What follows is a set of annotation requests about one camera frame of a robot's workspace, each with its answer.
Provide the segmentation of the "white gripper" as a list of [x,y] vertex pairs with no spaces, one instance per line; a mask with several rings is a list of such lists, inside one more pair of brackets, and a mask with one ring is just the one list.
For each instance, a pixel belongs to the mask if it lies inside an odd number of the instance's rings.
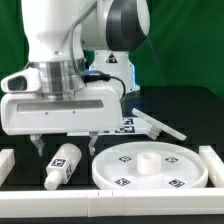
[[40,157],[40,134],[90,132],[88,148],[94,155],[98,132],[117,130],[122,124],[122,93],[122,84],[110,80],[90,82],[68,101],[44,100],[38,93],[6,94],[1,100],[2,129],[8,135],[31,135]]

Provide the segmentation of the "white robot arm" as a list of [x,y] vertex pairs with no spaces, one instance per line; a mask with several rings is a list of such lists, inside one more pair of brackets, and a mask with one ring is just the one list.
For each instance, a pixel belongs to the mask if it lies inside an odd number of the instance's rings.
[[5,77],[2,129],[28,135],[115,131],[122,124],[123,80],[87,70],[86,50],[130,52],[149,33],[146,0],[21,0],[28,67]]

